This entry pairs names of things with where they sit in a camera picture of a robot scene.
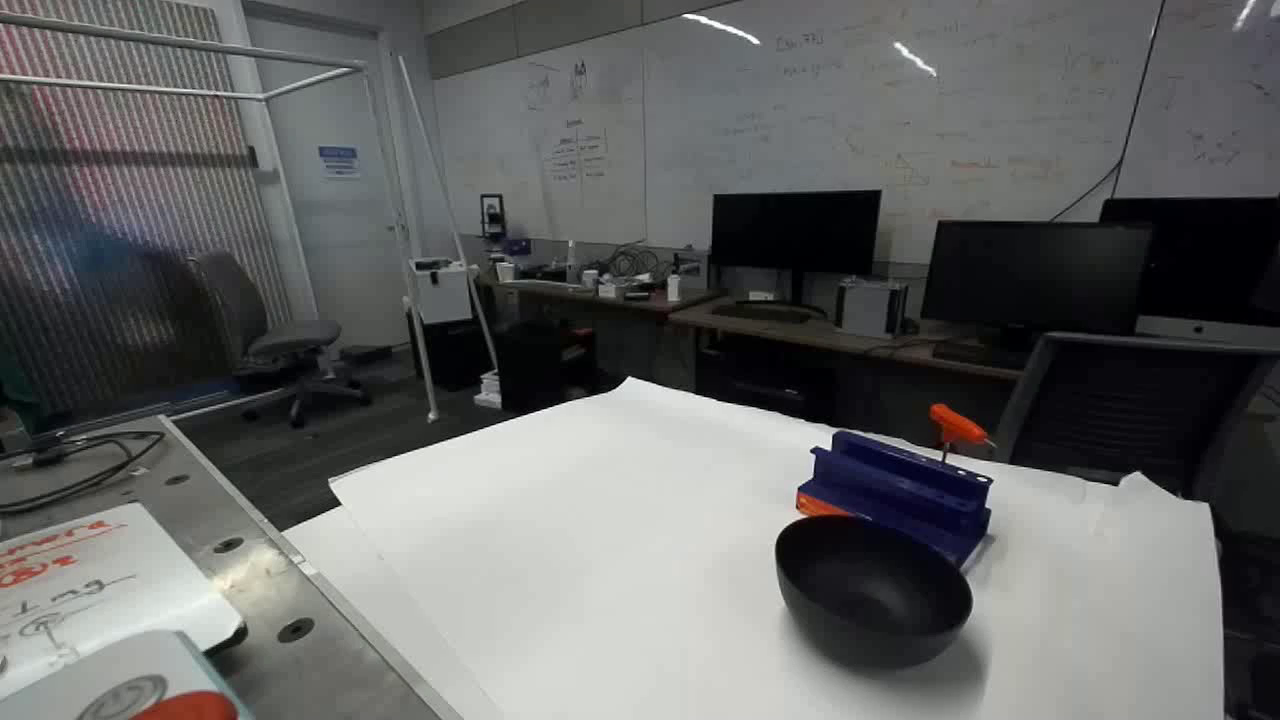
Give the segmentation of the black computer monitor right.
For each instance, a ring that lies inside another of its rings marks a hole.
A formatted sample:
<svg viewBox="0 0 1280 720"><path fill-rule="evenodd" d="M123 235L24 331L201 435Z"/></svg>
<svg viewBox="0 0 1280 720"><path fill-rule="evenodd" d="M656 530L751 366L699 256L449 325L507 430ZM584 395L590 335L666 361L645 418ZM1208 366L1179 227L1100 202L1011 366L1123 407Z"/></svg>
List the black computer monitor right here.
<svg viewBox="0 0 1280 720"><path fill-rule="evenodd" d="M1153 231L1133 223L941 219L926 314L982 331L1133 331Z"/></svg>

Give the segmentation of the grey office chair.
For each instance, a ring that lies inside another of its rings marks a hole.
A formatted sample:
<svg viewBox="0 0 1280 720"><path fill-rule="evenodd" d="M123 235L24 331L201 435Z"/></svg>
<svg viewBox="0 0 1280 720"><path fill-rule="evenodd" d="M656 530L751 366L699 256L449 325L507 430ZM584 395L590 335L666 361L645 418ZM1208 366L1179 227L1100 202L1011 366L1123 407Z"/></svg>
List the grey office chair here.
<svg viewBox="0 0 1280 720"><path fill-rule="evenodd" d="M290 423L305 429L315 401L369 405L369 389L336 353L336 320L270 320L265 293L234 250L191 250L187 270L217 309L220 341L242 381L283 381Z"/></svg>

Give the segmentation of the blue tool holder rack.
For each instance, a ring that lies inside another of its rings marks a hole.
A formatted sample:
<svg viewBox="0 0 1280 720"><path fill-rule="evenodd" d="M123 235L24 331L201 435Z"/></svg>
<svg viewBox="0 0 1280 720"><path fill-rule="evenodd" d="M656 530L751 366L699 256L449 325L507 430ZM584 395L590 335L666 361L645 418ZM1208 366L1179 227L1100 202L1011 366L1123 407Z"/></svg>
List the blue tool holder rack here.
<svg viewBox="0 0 1280 720"><path fill-rule="evenodd" d="M993 480L859 430L838 430L814 452L797 487L802 514L853 514L928 542L966 567L987 540Z"/></svg>

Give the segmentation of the black mesh office chair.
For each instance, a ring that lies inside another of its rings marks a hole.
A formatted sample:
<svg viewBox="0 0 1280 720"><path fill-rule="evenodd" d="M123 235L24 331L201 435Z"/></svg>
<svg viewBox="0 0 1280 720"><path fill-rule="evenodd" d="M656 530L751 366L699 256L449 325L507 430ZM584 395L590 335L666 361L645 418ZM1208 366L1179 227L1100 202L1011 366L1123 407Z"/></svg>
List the black mesh office chair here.
<svg viewBox="0 0 1280 720"><path fill-rule="evenodd" d="M997 454L1100 482L1143 472L1174 497L1208 500L1272 366L1264 344L1050 331L997 423Z"/></svg>

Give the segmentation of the black bowl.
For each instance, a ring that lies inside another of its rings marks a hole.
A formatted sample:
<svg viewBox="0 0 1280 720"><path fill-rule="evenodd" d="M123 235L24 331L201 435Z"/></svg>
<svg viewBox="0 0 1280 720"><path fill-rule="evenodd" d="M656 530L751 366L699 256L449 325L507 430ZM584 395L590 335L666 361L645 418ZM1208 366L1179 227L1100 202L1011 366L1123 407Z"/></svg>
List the black bowl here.
<svg viewBox="0 0 1280 720"><path fill-rule="evenodd" d="M853 666L928 663L972 615L972 586L958 562L868 518L793 518L772 555L802 635Z"/></svg>

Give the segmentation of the wooden office desk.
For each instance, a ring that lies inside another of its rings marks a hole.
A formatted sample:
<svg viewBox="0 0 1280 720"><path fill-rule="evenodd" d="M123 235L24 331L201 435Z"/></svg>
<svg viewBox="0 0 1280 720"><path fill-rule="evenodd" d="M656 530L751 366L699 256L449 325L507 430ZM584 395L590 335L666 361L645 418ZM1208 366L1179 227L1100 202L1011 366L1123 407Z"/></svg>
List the wooden office desk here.
<svg viewBox="0 0 1280 720"><path fill-rule="evenodd" d="M745 320L727 314L727 295L707 293L687 293L682 305L662 293L603 299L548 281L489 284L489 293L503 325L590 326L610 381L640 376L900 435L926 435L937 401L997 423L1022 381L1016 366L945 361L931 335L859 341L827 320Z"/></svg>

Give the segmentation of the white door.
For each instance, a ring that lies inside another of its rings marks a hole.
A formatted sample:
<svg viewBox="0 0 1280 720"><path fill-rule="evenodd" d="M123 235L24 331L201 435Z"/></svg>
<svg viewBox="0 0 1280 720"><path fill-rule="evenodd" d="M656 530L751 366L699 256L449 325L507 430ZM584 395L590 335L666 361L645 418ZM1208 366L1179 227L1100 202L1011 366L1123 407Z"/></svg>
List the white door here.
<svg viewBox="0 0 1280 720"><path fill-rule="evenodd" d="M309 51L309 64L270 58L261 80L270 86L300 83L270 113L315 309L344 326L349 344L401 344L403 281L372 86L376 45L261 16L249 20L249 34L265 48Z"/></svg>

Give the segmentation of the orange handled metal screwdriver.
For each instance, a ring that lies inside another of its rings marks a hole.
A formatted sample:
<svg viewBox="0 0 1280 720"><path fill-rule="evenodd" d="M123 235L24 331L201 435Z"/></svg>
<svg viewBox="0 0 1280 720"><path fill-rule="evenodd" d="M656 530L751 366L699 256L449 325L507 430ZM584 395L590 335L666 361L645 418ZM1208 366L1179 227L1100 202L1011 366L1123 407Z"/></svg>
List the orange handled metal screwdriver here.
<svg viewBox="0 0 1280 720"><path fill-rule="evenodd" d="M993 430L972 415L958 413L952 405L931 405L928 418L937 423L945 454L997 448Z"/></svg>

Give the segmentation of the white paper table cover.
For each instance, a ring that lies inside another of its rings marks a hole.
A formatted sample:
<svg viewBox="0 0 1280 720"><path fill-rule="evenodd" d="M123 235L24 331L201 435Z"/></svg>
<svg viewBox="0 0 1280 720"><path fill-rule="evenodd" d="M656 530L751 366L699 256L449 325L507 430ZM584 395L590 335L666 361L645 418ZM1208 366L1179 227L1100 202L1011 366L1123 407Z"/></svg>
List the white paper table cover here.
<svg viewBox="0 0 1280 720"><path fill-rule="evenodd" d="M332 480L290 540L459 720L1223 720L1213 510L987 465L959 641L819 655L777 586L825 423L629 381Z"/></svg>

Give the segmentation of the black keyboard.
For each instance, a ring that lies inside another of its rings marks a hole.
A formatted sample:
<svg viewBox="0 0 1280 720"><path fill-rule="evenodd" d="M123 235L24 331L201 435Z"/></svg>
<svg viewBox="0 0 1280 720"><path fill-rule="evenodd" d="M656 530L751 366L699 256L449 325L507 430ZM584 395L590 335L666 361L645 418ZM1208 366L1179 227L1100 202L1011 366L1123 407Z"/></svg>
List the black keyboard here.
<svg viewBox="0 0 1280 720"><path fill-rule="evenodd" d="M815 311L804 309L804 305L765 305L765 299L736 299L736 305L725 309L725 314L772 320L772 325L807 325L807 320L815 320Z"/></svg>

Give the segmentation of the white box on desk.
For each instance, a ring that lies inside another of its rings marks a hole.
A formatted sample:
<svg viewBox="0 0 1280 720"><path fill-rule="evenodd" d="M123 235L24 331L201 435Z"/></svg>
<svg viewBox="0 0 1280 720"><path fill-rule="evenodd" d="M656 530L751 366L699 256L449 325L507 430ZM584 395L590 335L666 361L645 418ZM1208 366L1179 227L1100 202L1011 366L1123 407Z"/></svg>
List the white box on desk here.
<svg viewBox="0 0 1280 720"><path fill-rule="evenodd" d="M842 326L853 335L897 335L904 320L908 288L897 281L842 281Z"/></svg>

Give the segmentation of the white paper with red writing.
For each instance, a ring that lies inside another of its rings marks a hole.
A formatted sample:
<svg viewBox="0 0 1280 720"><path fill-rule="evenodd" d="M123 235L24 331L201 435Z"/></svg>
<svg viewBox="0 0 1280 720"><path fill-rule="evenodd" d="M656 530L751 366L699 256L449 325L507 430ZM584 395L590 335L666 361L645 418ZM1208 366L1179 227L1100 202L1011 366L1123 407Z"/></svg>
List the white paper with red writing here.
<svg viewBox="0 0 1280 720"><path fill-rule="evenodd" d="M141 630L201 650L245 615L143 503L117 503L0 542L0 696Z"/></svg>

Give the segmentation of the black computer monitor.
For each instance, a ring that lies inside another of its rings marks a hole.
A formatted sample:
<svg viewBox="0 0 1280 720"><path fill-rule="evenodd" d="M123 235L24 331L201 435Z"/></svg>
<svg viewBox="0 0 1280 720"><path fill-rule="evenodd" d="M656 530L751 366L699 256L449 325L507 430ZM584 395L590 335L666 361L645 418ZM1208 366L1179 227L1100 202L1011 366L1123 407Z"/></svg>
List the black computer monitor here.
<svg viewBox="0 0 1280 720"><path fill-rule="evenodd" d="M881 193L727 193L712 201L712 262L868 276L878 260Z"/></svg>
<svg viewBox="0 0 1280 720"><path fill-rule="evenodd" d="M926 314L982 331L1133 331L1153 231L1133 223L941 219Z"/></svg>

